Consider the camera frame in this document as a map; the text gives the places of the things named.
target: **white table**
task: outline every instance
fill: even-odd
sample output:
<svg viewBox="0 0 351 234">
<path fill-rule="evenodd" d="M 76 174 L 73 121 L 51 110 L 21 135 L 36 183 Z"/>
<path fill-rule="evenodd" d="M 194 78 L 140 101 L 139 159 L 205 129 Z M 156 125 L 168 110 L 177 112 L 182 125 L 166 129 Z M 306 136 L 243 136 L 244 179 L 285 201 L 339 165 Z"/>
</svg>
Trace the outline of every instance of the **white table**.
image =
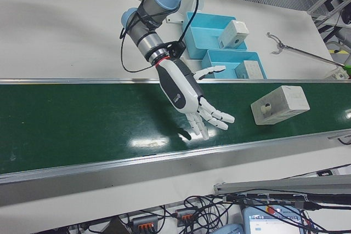
<svg viewBox="0 0 351 234">
<path fill-rule="evenodd" d="M 157 78 L 155 69 L 128 73 L 120 62 L 120 18 L 136 7 L 136 0 L 0 0 L 0 76 L 22 78 Z M 331 57 L 306 12 L 237 0 L 206 0 L 205 13 L 233 15 L 250 31 L 246 43 L 256 51 L 268 78 L 322 79 L 333 65 L 284 51 L 271 54 L 284 43 Z M 162 39 L 180 36 L 180 26 L 162 25 Z M 130 69 L 149 66 L 127 38 L 124 61 Z M 198 69 L 198 61 L 190 61 Z"/>
<path fill-rule="evenodd" d="M 0 76 L 156 78 L 154 69 L 132 75 L 121 68 L 120 17 L 137 5 L 135 0 L 0 0 Z M 251 31 L 248 48 L 258 52 L 269 78 L 318 79 L 333 69 L 294 53 L 270 54 L 276 43 L 265 36 L 268 31 L 288 45 L 331 59 L 305 12 L 236 0 L 206 0 L 204 12 L 234 15 L 246 22 Z M 159 33 L 164 41 L 172 41 L 180 27 L 167 24 Z M 130 40 L 124 55 L 132 69 L 148 66 Z M 198 61 L 189 64 L 199 66 Z M 196 163 L 158 163 L 149 169 L 167 172 L 164 178 L 0 207 L 0 233 L 31 233 L 206 195 L 224 181 L 285 178 L 348 163 L 349 156 L 350 147 L 317 137 L 208 155 Z M 146 176 L 149 170 L 142 172 Z M 92 178 L 92 184 L 95 180 L 109 178 Z"/>
</svg>

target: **blue plastic bin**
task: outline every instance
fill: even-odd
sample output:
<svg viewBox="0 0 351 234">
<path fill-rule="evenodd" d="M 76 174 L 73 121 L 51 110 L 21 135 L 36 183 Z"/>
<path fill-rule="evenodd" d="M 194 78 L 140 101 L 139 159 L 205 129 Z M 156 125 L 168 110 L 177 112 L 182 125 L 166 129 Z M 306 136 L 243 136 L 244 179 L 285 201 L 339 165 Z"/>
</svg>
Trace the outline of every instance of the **blue plastic bin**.
<svg viewBox="0 0 351 234">
<path fill-rule="evenodd" d="M 193 12 L 186 13 L 183 31 L 192 15 Z M 235 17 L 196 13 L 194 20 L 185 34 L 189 58 L 202 59 L 206 55 L 207 50 L 220 49 L 218 37 L 231 20 L 235 20 Z M 236 48 L 236 50 L 247 50 L 245 42 Z"/>
<path fill-rule="evenodd" d="M 224 65 L 227 67 L 225 71 L 214 73 L 213 75 L 206 75 L 206 78 L 237 79 L 235 68 L 238 67 L 244 60 L 257 61 L 259 67 L 261 68 L 263 78 L 267 79 L 256 52 L 227 49 L 208 50 L 206 56 L 201 62 L 201 65 L 203 69 L 216 65 Z"/>
</svg>

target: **white box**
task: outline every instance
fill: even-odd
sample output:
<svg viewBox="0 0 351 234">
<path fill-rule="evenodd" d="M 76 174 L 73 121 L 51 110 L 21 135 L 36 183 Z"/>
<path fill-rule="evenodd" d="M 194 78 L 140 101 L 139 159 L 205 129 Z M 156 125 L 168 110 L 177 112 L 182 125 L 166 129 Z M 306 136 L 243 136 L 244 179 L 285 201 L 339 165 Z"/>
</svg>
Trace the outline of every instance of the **white box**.
<svg viewBox="0 0 351 234">
<path fill-rule="evenodd" d="M 337 67 L 335 70 L 328 72 L 324 79 L 328 81 L 342 81 L 349 78 L 350 76 L 347 74 L 346 70 Z"/>
<path fill-rule="evenodd" d="M 244 60 L 235 68 L 238 79 L 263 79 L 259 64 L 255 60 Z"/>
<path fill-rule="evenodd" d="M 244 22 L 232 20 L 218 37 L 221 49 L 235 49 L 250 34 Z"/>
<path fill-rule="evenodd" d="M 280 86 L 251 104 L 257 125 L 276 124 L 310 110 L 301 86 Z"/>
</svg>

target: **robotic hand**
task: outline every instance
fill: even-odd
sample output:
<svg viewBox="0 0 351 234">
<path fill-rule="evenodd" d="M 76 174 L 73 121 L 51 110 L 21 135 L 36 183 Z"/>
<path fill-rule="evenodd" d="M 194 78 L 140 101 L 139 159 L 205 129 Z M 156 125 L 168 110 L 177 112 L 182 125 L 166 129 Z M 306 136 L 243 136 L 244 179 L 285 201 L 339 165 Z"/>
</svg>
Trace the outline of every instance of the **robotic hand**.
<svg viewBox="0 0 351 234">
<path fill-rule="evenodd" d="M 204 97 L 197 79 L 206 74 L 225 70 L 225 66 L 203 69 L 193 74 L 179 57 L 185 49 L 183 42 L 163 43 L 155 29 L 167 15 L 178 10 L 181 0 L 145 0 L 122 16 L 128 34 L 146 60 L 155 65 L 160 85 L 174 108 L 184 113 L 196 135 L 208 139 L 202 118 L 223 130 L 234 123 L 234 117 L 216 110 Z"/>
<path fill-rule="evenodd" d="M 171 60 L 167 56 L 156 63 L 156 69 L 163 92 L 174 108 L 186 115 L 196 135 L 201 133 L 204 140 L 208 139 L 208 131 L 202 118 L 223 130 L 228 129 L 224 122 L 234 123 L 233 116 L 220 112 L 209 104 L 195 80 L 208 73 L 223 71 L 225 66 L 206 68 L 193 74 L 180 59 Z"/>
</svg>

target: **conveyor belt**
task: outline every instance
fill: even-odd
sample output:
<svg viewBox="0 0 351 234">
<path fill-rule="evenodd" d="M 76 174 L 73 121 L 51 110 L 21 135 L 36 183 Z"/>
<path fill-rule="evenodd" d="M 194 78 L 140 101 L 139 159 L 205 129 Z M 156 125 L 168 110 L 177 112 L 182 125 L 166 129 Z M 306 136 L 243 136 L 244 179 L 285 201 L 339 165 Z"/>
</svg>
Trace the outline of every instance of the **conveyor belt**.
<svg viewBox="0 0 351 234">
<path fill-rule="evenodd" d="M 209 124 L 208 141 L 155 83 L 0 85 L 0 174 L 351 128 L 346 82 L 288 83 L 303 87 L 311 110 L 255 125 L 250 103 L 280 85 L 201 84 L 214 106 L 236 117 L 228 131 Z"/>
</svg>

